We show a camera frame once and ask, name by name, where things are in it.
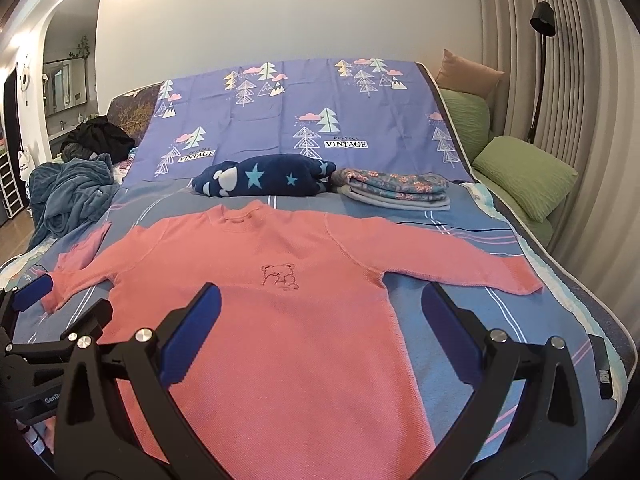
lamp shade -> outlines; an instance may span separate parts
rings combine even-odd
[[[543,36],[556,35],[556,16],[548,2],[538,2],[530,23],[531,27]]]

pink pillow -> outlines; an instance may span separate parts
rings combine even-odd
[[[442,66],[436,77],[440,88],[478,95],[487,99],[504,72],[494,70],[444,49]]]

sweater sleeve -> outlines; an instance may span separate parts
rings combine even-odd
[[[542,288],[524,256],[493,256],[451,235],[383,218],[327,214],[326,228],[354,261],[449,285],[490,286],[524,296]]]
[[[135,226],[124,238],[105,249],[84,269],[53,270],[52,291],[42,298],[44,310],[52,314],[71,297],[85,288],[105,280],[115,283],[118,275],[132,269],[159,242],[166,221],[161,220],[145,229]]]

wooden floor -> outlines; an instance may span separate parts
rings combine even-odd
[[[33,234],[33,219],[26,210],[0,227],[0,266],[18,254],[26,252]]]

hanging plant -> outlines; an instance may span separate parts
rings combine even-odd
[[[81,59],[89,57],[89,38],[86,34],[80,38],[80,43],[78,43],[78,48],[76,48],[75,52],[70,52],[69,57],[71,59]]]

